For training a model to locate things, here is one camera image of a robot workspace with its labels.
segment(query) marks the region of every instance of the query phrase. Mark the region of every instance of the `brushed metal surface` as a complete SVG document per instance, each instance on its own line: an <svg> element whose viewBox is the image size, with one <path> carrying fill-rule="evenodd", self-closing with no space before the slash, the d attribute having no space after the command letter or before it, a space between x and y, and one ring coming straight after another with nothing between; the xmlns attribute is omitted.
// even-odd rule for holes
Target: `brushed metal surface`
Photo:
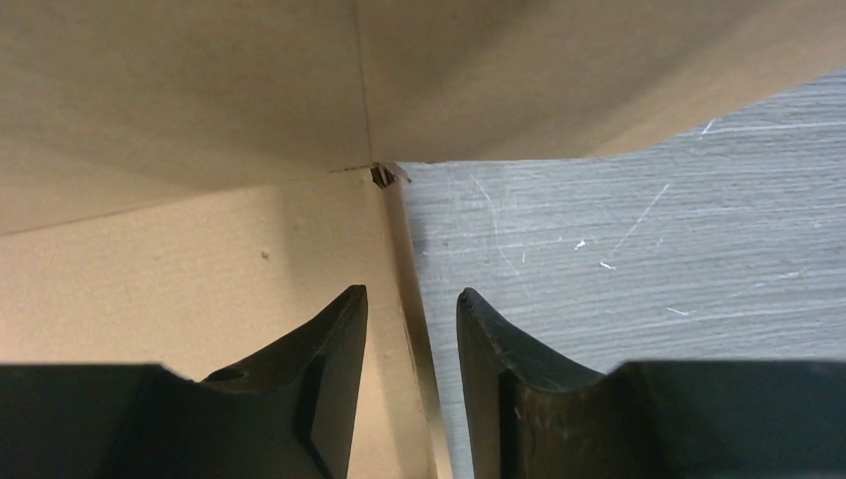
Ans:
<svg viewBox="0 0 846 479"><path fill-rule="evenodd" d="M846 359L846 71L598 160L404 165L457 478L459 292L607 372L636 358Z"/></svg>

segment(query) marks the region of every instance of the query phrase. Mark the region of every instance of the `beige cardboard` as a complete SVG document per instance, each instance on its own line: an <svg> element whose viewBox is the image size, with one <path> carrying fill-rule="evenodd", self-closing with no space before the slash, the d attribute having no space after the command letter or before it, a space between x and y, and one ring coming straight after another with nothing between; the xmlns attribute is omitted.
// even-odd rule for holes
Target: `beige cardboard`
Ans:
<svg viewBox="0 0 846 479"><path fill-rule="evenodd" d="M846 65L844 26L841 0L9 0L0 235L374 161L639 149Z"/></svg>
<svg viewBox="0 0 846 479"><path fill-rule="evenodd" d="M8 0L0 235L368 165L349 0Z"/></svg>
<svg viewBox="0 0 846 479"><path fill-rule="evenodd" d="M648 147L846 65L840 0L359 0L379 162Z"/></svg>
<svg viewBox="0 0 846 479"><path fill-rule="evenodd" d="M393 189L344 172L0 238L0 362L155 361L202 379L365 284L349 477L451 477L419 296L398 276L413 264L394 256L410 246L385 227ZM423 328L416 362L407 327Z"/></svg>

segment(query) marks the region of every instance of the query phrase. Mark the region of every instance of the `black plastic part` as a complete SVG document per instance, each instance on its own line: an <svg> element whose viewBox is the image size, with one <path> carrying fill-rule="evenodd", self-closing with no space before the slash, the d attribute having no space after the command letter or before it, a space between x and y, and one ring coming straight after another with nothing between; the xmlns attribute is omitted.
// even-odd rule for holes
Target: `black plastic part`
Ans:
<svg viewBox="0 0 846 479"><path fill-rule="evenodd" d="M477 478L846 477L846 364L641 361L604 376L458 300Z"/></svg>
<svg viewBox="0 0 846 479"><path fill-rule="evenodd" d="M344 478L367 292L209 375L0 366L0 477Z"/></svg>

